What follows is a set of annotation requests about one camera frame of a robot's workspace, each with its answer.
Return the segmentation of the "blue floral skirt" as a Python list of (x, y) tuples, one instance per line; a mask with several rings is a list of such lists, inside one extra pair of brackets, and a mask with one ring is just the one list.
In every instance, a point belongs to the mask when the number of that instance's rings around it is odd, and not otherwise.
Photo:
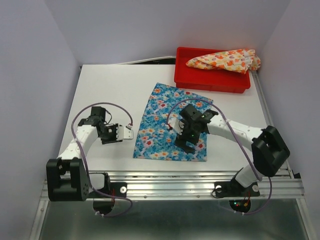
[(168, 130), (168, 125), (166, 124), (168, 115), (171, 118), (180, 118), (179, 113), (187, 104), (192, 104), (201, 112), (211, 107), (209, 104), (199, 100), (188, 100), (174, 107), (176, 103), (189, 98), (213, 102), (210, 98), (182, 88), (162, 83), (155, 85), (139, 125), (133, 151), (135, 159), (192, 162), (205, 162), (207, 160), (207, 135), (205, 133), (200, 135), (196, 145), (187, 144), (195, 148), (194, 153), (187, 154), (175, 146), (174, 142), (177, 134), (173, 130)]

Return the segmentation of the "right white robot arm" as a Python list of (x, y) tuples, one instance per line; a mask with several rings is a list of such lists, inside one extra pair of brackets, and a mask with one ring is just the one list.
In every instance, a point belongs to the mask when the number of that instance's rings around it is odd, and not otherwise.
[(272, 178), (290, 156), (281, 134), (274, 126), (251, 127), (228, 120), (221, 112), (207, 109), (204, 112), (188, 104), (180, 113), (180, 118), (167, 121), (176, 132), (174, 144), (187, 154), (195, 153), (195, 145), (201, 134), (215, 135), (237, 143), (242, 151), (249, 150), (252, 157), (248, 165), (241, 168), (229, 181), (214, 184), (216, 198), (241, 197), (246, 193), (259, 196), (253, 188), (263, 177)]

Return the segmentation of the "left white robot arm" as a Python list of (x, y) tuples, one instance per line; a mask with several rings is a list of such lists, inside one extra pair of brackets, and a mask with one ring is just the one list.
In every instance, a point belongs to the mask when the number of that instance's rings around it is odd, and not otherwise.
[(107, 110), (93, 106), (90, 115), (82, 118), (75, 138), (57, 157), (46, 164), (47, 192), (52, 202), (84, 201), (90, 192), (90, 180), (84, 163), (93, 143), (100, 139), (102, 144), (123, 141), (123, 126), (118, 123), (107, 124)]

